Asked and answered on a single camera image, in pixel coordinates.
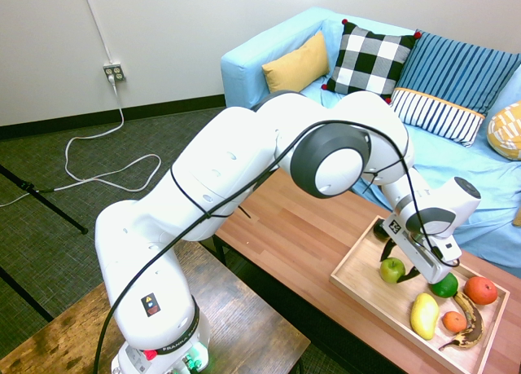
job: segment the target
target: wooden table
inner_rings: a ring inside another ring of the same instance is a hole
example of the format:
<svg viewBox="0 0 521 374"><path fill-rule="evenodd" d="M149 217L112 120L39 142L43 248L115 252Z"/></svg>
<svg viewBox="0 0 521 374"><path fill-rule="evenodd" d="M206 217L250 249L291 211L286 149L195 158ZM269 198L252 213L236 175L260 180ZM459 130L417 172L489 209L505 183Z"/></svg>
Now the wooden table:
<svg viewBox="0 0 521 374"><path fill-rule="evenodd" d="M174 246L190 291L212 326L210 363L204 373L288 373L309 340L200 244ZM89 373L110 307L103 284L63 312L0 361L3 374ZM114 320L108 328L99 372L123 344Z"/></svg>
<svg viewBox="0 0 521 374"><path fill-rule="evenodd" d="M315 199L282 171L273 174L242 206L251 218L235 213L217 232L220 239L406 372L447 372L330 282L331 272L375 216L385 218L387 210L351 192ZM484 373L518 374L521 280L467 252L463 252L462 264L510 291Z"/></svg>

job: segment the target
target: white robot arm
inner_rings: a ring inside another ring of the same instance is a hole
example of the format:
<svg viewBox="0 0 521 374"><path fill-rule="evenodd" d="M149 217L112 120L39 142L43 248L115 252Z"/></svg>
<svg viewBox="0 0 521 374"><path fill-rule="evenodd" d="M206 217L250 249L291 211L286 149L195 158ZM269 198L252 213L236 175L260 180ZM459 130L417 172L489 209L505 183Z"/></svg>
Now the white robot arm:
<svg viewBox="0 0 521 374"><path fill-rule="evenodd" d="M429 283L443 279L461 255L453 229L477 207L479 193L462 179L433 191L413 164L406 128L369 92L348 95L332 109L282 93L252 110L222 111L147 196L111 205L98 217L99 264L126 339L113 370L188 374L206 367L209 324L168 247L181 238L211 237L279 167L320 198L347 191L360 177L381 186L395 209L383 228L407 247L402 249ZM416 196L408 172L418 183ZM416 208L412 200L418 196ZM435 253L423 242L426 233L440 240Z"/></svg>

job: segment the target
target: yellow patterned pillow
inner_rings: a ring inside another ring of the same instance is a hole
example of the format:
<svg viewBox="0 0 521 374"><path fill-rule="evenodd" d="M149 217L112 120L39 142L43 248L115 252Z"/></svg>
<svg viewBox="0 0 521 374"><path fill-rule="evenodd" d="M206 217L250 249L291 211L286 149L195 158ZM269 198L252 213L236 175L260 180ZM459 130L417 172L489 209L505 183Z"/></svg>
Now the yellow patterned pillow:
<svg viewBox="0 0 521 374"><path fill-rule="evenodd" d="M521 161L521 101L496 113L488 123L487 139L505 158Z"/></svg>

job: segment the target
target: ripe banana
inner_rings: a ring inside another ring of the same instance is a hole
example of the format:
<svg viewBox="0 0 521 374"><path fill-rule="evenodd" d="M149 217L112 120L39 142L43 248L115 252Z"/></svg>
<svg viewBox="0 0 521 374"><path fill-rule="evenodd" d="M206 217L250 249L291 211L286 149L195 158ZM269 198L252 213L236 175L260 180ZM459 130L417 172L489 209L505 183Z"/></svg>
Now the ripe banana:
<svg viewBox="0 0 521 374"><path fill-rule="evenodd" d="M449 345L454 345L459 348L471 348L473 345L478 344L479 340L484 334L485 326L481 314L475 307L474 302L459 291L453 296L454 301L463 309L466 317L466 329L459 332L454 339L439 348L442 351Z"/></svg>

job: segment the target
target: green light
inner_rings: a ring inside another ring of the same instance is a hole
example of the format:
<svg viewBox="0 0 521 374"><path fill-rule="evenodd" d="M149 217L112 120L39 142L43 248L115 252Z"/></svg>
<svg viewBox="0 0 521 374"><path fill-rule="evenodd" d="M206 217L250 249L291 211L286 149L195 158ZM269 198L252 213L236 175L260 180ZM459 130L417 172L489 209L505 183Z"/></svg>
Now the green light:
<svg viewBox="0 0 521 374"><path fill-rule="evenodd" d="M208 365L208 349L200 342L195 343L185 355L183 361L190 370L203 369Z"/></svg>

